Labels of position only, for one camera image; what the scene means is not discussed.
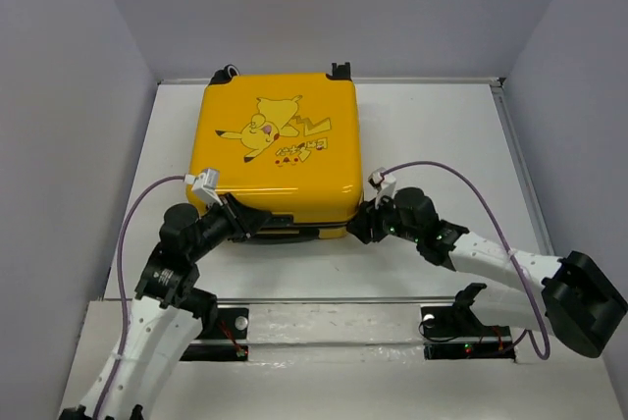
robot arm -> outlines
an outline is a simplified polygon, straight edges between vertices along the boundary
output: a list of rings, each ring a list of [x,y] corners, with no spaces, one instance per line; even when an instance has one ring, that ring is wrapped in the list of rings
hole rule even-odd
[[[211,202],[202,217],[190,204],[164,215],[159,243],[152,251],[131,303],[127,329],[77,408],[60,420],[143,420],[189,344],[210,330],[218,315],[214,294],[196,289],[196,262],[226,239],[243,241],[271,217],[226,195],[200,189]]]
[[[348,226],[350,233],[363,243],[386,236],[410,240],[429,263],[498,283],[474,284],[461,291],[452,305],[452,318],[457,320],[447,323],[537,330],[542,320],[548,332],[575,352],[587,357],[602,354],[628,303],[587,255],[573,251],[562,258],[506,252],[503,245],[440,219],[421,189],[408,187],[394,193],[394,178],[377,172],[370,182],[378,195],[360,205]],[[533,312],[530,298],[536,301],[538,313]]]

screw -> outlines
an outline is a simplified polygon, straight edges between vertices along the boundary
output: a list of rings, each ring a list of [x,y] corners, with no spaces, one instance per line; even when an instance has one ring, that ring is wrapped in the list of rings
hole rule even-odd
[[[246,330],[246,327],[248,327],[248,319],[240,315],[235,318],[234,325],[238,330],[242,332]]]
[[[434,314],[426,314],[421,323],[424,327],[432,329],[436,325],[436,317]]]

yellow suitcase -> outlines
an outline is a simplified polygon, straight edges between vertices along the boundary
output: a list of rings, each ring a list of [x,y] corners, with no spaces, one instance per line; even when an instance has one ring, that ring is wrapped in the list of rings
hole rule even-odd
[[[258,238],[344,236],[363,191],[350,65],[330,75],[234,73],[225,67],[205,89],[190,173],[217,169],[218,194],[271,211]],[[189,188],[187,198],[205,211]]]

wire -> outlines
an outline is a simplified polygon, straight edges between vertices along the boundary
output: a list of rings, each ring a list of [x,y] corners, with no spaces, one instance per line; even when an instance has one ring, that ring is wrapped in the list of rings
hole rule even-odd
[[[107,398],[107,394],[111,390],[111,385],[113,384],[116,374],[118,374],[118,369],[120,369],[120,363],[122,362],[122,355],[125,352],[125,346],[127,344],[127,338],[129,336],[129,308],[127,306],[127,292],[125,291],[125,280],[123,278],[123,269],[122,269],[122,248],[125,243],[125,234],[127,233],[127,229],[129,228],[129,222],[131,221],[131,217],[133,216],[137,206],[139,203],[146,197],[146,195],[152,191],[154,188],[159,186],[160,184],[173,182],[173,181],[183,181],[184,176],[182,175],[174,175],[171,177],[162,178],[161,180],[156,181],[151,184],[147,189],[145,189],[135,200],[131,209],[127,213],[127,217],[122,222],[122,228],[120,229],[120,238],[118,238],[118,252],[116,255],[116,270],[118,273],[118,290],[120,292],[120,301],[122,302],[122,333],[120,334],[120,344],[118,345],[118,351],[116,360],[111,368],[111,372],[109,373],[109,377],[107,381],[105,381],[105,386],[102,388],[102,392],[100,393],[100,397],[96,402],[96,406],[94,407],[94,413],[92,415],[93,420],[98,420],[98,415],[100,414],[100,409],[102,408],[105,399]]]
[[[495,332],[495,334],[497,335],[497,343],[498,343],[498,350],[502,351],[503,350],[503,341],[501,340],[501,333],[499,332],[499,329],[497,327],[491,327],[491,330],[493,330]]]
[[[484,198],[484,196],[482,196],[482,194],[480,193],[480,190],[477,187],[475,187],[464,175],[462,175],[457,170],[451,168],[449,165],[445,165],[443,163],[434,162],[434,161],[430,161],[430,160],[419,160],[419,161],[415,161],[415,162],[407,162],[407,163],[402,163],[400,165],[396,165],[396,166],[394,166],[392,168],[388,168],[387,170],[382,172],[382,177],[384,177],[384,176],[386,176],[386,175],[388,175],[388,174],[390,174],[392,172],[396,172],[397,170],[402,170],[404,168],[409,168],[409,167],[423,166],[423,165],[441,168],[443,170],[446,170],[446,171],[456,175],[467,186],[469,186],[471,188],[473,193],[480,200],[480,203],[482,204],[482,207],[484,207],[484,210],[487,212],[487,214],[489,216],[489,219],[491,219],[491,222],[493,223],[493,227],[495,227],[495,230],[497,231],[497,235],[499,236],[499,241],[501,242],[501,245],[503,246],[503,249],[505,250],[506,254],[509,256],[509,259],[512,262],[512,266],[514,267],[515,271],[517,272],[517,276],[519,277],[519,280],[521,281],[521,284],[523,285],[523,289],[525,290],[526,295],[528,296],[528,300],[530,301],[530,305],[532,306],[532,311],[534,312],[534,316],[537,319],[537,323],[539,324],[539,329],[541,331],[541,336],[543,337],[543,344],[545,346],[545,351],[541,352],[541,350],[539,349],[539,346],[537,344],[537,341],[536,341],[536,339],[535,339],[535,337],[534,337],[534,335],[532,334],[531,331],[526,330],[526,332],[524,332],[524,333],[527,333],[528,336],[530,337],[530,342],[532,343],[532,347],[534,348],[535,352],[537,353],[537,356],[539,356],[539,358],[541,358],[544,361],[549,359],[550,358],[550,334],[548,333],[548,328],[546,327],[546,324],[545,324],[545,322],[543,320],[543,315],[541,314],[541,309],[539,308],[539,304],[537,304],[537,301],[536,301],[536,299],[535,299],[535,297],[534,297],[534,295],[532,293],[532,288],[530,287],[530,283],[528,282],[528,279],[526,278],[525,274],[523,273],[523,269],[521,268],[521,265],[517,261],[517,258],[515,257],[514,253],[512,252],[512,248],[508,244],[508,241],[506,240],[506,237],[505,237],[505,235],[503,233],[503,230],[501,229],[501,226],[497,222],[497,218],[495,217],[495,214],[493,213],[493,211],[489,207],[489,204],[487,203],[487,201]]]
[[[224,320],[221,320],[218,323],[218,328],[223,334],[225,334],[225,337],[227,337],[234,344],[237,356],[245,356],[246,354],[248,354],[247,350],[242,348],[242,346],[236,341],[236,337],[234,337],[232,331],[229,330]]]
[[[474,359],[474,358],[494,358],[496,356],[501,356],[501,355],[503,355],[505,353],[508,353],[509,351],[512,351],[514,348],[516,348],[518,344],[520,344],[522,341],[524,341],[526,336],[529,335],[529,332],[530,332],[529,330],[524,330],[523,333],[519,336],[519,338],[517,340],[515,340],[512,344],[507,346],[506,348],[504,348],[502,346],[498,351],[493,351],[491,353],[486,353],[486,354],[475,354],[475,355],[471,356],[470,359]]]
[[[423,337],[425,340],[431,341],[432,343],[447,343],[448,341],[454,341],[460,338],[460,335],[456,335],[455,337],[451,337],[450,339],[444,339],[444,340],[431,339],[427,335],[425,335],[425,332],[421,330],[421,327],[425,327],[425,322],[421,322],[419,324],[419,335]]]

cartoon character print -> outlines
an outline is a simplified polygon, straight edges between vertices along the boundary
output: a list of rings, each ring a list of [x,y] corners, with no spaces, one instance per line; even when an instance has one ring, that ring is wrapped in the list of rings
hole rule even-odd
[[[244,155],[244,162],[250,162],[264,150],[270,147],[280,137],[297,137],[300,132],[289,124],[295,120],[298,125],[303,125],[303,135],[329,131],[332,128],[330,118],[312,124],[308,119],[297,116],[298,100],[301,95],[292,99],[267,99],[257,98],[257,113],[251,117],[251,121],[240,132],[216,131],[222,138],[238,139],[242,145],[251,151]]]
[[[281,159],[275,160],[275,165],[277,165],[279,168],[282,168],[283,166],[287,166],[287,165],[294,166],[297,163],[298,163],[298,158],[297,157],[294,157],[293,159],[290,159],[288,157],[284,157],[283,160],[281,160]]]

